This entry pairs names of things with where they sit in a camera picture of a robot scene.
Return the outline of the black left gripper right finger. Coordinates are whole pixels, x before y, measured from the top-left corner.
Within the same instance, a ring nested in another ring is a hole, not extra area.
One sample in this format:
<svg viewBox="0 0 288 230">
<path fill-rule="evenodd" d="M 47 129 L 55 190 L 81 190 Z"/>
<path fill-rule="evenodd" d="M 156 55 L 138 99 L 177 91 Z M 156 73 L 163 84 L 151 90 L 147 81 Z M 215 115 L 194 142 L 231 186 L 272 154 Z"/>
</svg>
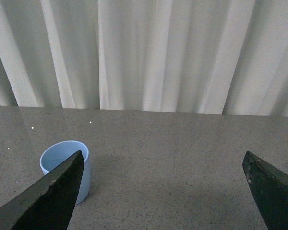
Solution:
<svg viewBox="0 0 288 230">
<path fill-rule="evenodd" d="M 257 208 L 269 230 L 288 230 L 288 174 L 246 152 L 242 167 Z"/>
</svg>

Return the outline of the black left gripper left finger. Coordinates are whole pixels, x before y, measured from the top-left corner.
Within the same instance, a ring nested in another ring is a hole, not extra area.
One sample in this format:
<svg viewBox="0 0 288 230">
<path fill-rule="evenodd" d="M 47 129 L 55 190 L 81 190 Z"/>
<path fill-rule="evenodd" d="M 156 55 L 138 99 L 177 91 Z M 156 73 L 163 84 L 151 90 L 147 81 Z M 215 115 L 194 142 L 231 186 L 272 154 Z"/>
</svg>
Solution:
<svg viewBox="0 0 288 230">
<path fill-rule="evenodd" d="M 77 151 L 0 207 L 0 230 L 67 229 L 83 171 L 84 158 Z"/>
</svg>

